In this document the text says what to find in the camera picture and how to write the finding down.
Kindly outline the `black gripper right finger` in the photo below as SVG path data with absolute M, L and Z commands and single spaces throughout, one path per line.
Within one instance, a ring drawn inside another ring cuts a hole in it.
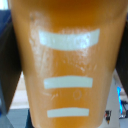
M 116 71 L 120 77 L 126 75 L 128 71 L 128 17 L 121 40 L 120 50 L 116 63 Z

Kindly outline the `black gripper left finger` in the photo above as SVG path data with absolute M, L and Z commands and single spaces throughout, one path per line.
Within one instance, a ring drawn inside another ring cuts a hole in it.
M 0 10 L 0 114 L 7 114 L 21 74 L 11 11 Z

